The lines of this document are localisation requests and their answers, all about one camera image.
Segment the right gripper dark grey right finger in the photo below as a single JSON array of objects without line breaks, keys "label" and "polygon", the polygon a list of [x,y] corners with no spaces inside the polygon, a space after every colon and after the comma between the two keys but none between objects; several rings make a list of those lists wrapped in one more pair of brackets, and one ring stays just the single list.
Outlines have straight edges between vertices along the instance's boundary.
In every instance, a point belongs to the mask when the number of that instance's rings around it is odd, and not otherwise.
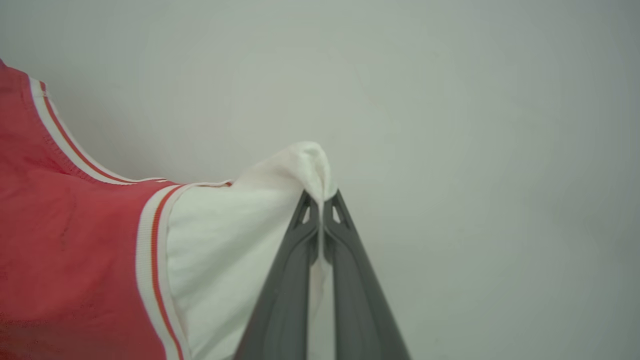
[{"label": "right gripper dark grey right finger", "polygon": [[411,360],[340,192],[322,210],[324,257],[333,269],[335,360]]}]

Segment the red and white jersey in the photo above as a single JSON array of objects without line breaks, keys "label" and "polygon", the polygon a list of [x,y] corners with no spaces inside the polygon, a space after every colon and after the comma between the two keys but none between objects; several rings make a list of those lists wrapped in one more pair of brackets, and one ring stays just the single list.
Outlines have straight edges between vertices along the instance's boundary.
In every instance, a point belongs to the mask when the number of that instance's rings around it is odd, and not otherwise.
[{"label": "red and white jersey", "polygon": [[236,181],[121,177],[0,60],[0,360],[234,360],[304,191],[320,217],[309,329],[337,192],[317,143]]}]

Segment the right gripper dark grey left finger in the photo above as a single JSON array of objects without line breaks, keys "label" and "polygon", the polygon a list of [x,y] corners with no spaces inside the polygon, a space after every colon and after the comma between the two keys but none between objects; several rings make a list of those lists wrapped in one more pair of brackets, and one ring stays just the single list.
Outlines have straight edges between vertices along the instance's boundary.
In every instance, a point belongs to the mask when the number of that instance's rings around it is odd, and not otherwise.
[{"label": "right gripper dark grey left finger", "polygon": [[307,360],[310,273],[318,259],[320,214],[301,193],[234,360]]}]

